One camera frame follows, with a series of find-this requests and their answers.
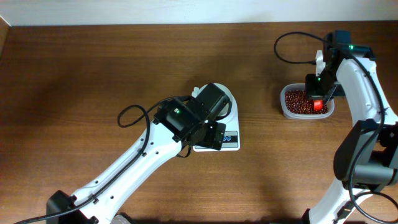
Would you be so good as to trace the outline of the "red plastic measuring scoop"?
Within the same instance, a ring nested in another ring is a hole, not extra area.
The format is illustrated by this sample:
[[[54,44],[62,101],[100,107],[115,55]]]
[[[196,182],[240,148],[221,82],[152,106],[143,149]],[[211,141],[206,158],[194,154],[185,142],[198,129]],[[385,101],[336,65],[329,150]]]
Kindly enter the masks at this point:
[[[321,111],[323,109],[323,100],[313,100],[313,110]]]

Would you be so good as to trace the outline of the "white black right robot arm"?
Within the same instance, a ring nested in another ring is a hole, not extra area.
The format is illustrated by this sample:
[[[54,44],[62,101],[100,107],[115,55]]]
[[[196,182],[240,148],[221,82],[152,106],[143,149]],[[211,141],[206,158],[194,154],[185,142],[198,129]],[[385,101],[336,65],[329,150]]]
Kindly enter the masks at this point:
[[[357,210],[366,218],[382,220],[359,205],[397,183],[397,115],[384,95],[370,47],[352,44],[348,31],[336,30],[322,38],[317,72],[305,78],[309,99],[327,103],[347,99],[353,127],[335,152],[335,179],[323,198],[303,216],[304,223],[344,223]]]

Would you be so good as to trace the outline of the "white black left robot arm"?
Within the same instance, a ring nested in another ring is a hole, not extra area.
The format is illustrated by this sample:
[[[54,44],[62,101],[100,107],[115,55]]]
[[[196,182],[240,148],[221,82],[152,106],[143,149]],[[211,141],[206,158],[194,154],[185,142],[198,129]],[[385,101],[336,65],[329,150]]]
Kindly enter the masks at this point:
[[[47,223],[115,223],[131,194],[161,165],[189,151],[237,151],[237,104],[222,84],[196,87],[190,96],[173,96],[142,115],[146,130],[102,174],[67,195],[54,193],[46,204]]]

